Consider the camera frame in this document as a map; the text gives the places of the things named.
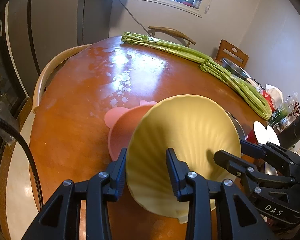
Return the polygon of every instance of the pink bowl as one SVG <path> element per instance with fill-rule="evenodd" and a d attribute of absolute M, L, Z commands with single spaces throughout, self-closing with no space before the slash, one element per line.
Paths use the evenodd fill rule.
<path fill-rule="evenodd" d="M 122 148 L 128 147 L 135 128 L 146 112 L 154 105 L 155 104 L 141 105 L 130 109 L 117 120 L 112 128 L 110 128 L 108 135 L 108 149 L 113 161 L 118 159 Z"/>

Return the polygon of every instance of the chair backrest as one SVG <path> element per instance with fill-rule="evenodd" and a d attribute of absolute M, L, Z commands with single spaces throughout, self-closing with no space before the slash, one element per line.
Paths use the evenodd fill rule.
<path fill-rule="evenodd" d="M 33 94 L 33 101 L 32 101 L 32 112 L 35 114 L 37 111 L 37 107 L 40 104 L 42 95 L 44 93 L 44 88 L 47 83 L 47 80 L 49 79 L 50 75 L 53 73 L 53 71 L 65 60 L 70 58 L 71 56 L 79 53 L 86 47 L 90 46 L 92 44 L 87 45 L 81 45 L 77 47 L 73 47 L 70 49 L 66 49 L 65 51 L 59 53 L 56 55 L 50 62 L 44 67 L 42 70 L 39 79 L 37 80 L 37 84 L 35 85 L 34 94 Z"/>
<path fill-rule="evenodd" d="M 189 38 L 188 36 L 186 36 L 185 34 L 183 34 L 180 31 L 177 31 L 175 29 L 172 28 L 166 28 L 166 27 L 154 27 L 154 26 L 149 26 L 149 30 L 153 30 L 152 31 L 152 36 L 154 37 L 155 33 L 157 31 L 171 35 L 171 36 L 176 36 L 178 38 L 182 38 L 186 41 L 188 41 L 188 44 L 186 45 L 187 47 L 190 46 L 190 43 L 192 43 L 193 45 L 195 45 L 195 41 L 192 40 L 191 38 Z"/>
<path fill-rule="evenodd" d="M 232 57 L 228 53 L 224 52 L 224 49 L 229 51 L 230 53 L 234 54 L 239 59 L 241 59 L 242 62 L 237 60 L 235 57 Z M 222 61 L 222 58 L 224 58 L 224 57 L 231 60 L 233 63 L 235 63 L 236 65 L 238 65 L 239 67 L 242 67 L 242 68 L 245 67 L 245 65 L 246 65 L 246 63 L 249 59 L 248 55 L 244 54 L 236 46 L 232 45 L 231 43 L 229 43 L 225 40 L 221 40 L 219 50 L 218 50 L 218 53 L 217 53 L 217 56 L 216 56 L 216 60 Z"/>

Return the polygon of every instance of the metal bowl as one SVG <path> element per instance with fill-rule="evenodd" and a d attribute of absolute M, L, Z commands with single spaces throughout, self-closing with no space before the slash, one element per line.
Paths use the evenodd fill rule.
<path fill-rule="evenodd" d="M 237 77 L 240 77 L 241 79 L 247 81 L 247 74 L 246 72 L 240 68 L 239 66 L 237 66 L 236 64 L 234 64 L 232 61 L 230 61 L 229 59 L 227 58 L 222 58 L 222 66 L 229 70 L 233 75 L 236 75 Z"/>
<path fill-rule="evenodd" d="M 237 121 L 237 119 L 235 119 L 235 117 L 232 114 L 230 114 L 228 111 L 226 111 L 226 113 L 229 115 L 231 121 L 233 122 L 233 124 L 235 126 L 235 129 L 237 130 L 237 133 L 239 135 L 239 138 L 241 140 L 245 141 L 246 140 L 246 135 L 244 134 L 244 131 L 243 131 L 241 125 L 239 124 L 239 122 Z"/>
<path fill-rule="evenodd" d="M 260 172 L 269 174 L 269 175 L 278 176 L 277 170 L 274 167 L 272 167 L 269 163 L 266 163 L 266 162 L 261 166 Z"/>

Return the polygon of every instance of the black cable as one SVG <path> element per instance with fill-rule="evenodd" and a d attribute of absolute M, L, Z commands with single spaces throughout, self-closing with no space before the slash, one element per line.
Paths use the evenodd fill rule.
<path fill-rule="evenodd" d="M 126 11 L 131 15 L 131 17 L 145 30 L 145 32 L 149 35 L 149 36 L 152 36 L 152 34 L 150 33 L 150 32 L 148 32 L 148 30 L 132 15 L 132 13 L 128 10 L 128 8 L 127 7 L 125 7 L 124 5 L 123 5 L 123 3 L 120 1 L 120 0 L 118 0 L 121 4 L 122 4 L 122 6 L 126 9 Z"/>
<path fill-rule="evenodd" d="M 5 120 L 3 120 L 1 118 L 0 118 L 0 128 L 2 130 L 4 130 L 6 133 L 8 133 L 9 135 L 11 135 L 13 138 L 15 138 L 16 141 L 23 148 L 24 152 L 26 153 L 26 156 L 28 158 L 28 161 L 29 161 L 29 164 L 30 164 L 33 176 L 34 176 L 34 182 L 35 182 L 35 185 L 36 185 L 37 191 L 38 191 L 39 206 L 40 206 L 40 209 L 42 209 L 43 198 L 42 198 L 41 185 L 40 185 L 40 181 L 39 181 L 39 175 L 38 175 L 37 167 L 35 166 L 34 159 L 33 159 L 33 156 L 32 156 L 32 153 L 30 151 L 28 144 L 26 143 L 24 138 L 21 136 L 21 134 L 16 129 L 14 129 L 9 123 L 7 123 Z"/>

